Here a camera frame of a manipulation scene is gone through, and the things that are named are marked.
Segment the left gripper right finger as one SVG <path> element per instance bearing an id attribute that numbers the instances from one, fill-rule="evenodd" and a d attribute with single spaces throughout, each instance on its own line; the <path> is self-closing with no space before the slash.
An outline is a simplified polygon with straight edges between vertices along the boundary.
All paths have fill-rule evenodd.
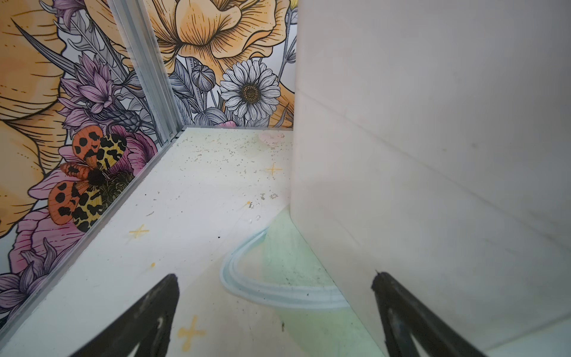
<path id="1" fill-rule="evenodd" d="M 485 354 L 465 340 L 387 272 L 372 283 L 389 356 L 478 356 Z"/>

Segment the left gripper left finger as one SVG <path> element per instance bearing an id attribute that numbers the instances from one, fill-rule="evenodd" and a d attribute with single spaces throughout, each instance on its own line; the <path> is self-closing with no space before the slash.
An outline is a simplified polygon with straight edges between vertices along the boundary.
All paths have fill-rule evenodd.
<path id="1" fill-rule="evenodd" d="M 165 356 L 180 297 L 178 278 L 166 275 L 73 356 Z"/>

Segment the white drawer cabinet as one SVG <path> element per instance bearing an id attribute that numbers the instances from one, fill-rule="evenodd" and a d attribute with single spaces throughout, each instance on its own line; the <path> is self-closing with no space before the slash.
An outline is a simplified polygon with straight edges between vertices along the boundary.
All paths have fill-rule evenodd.
<path id="1" fill-rule="evenodd" d="M 376 344 L 387 272 L 488 356 L 568 356 L 570 3 L 298 11 L 291 218 Z"/>

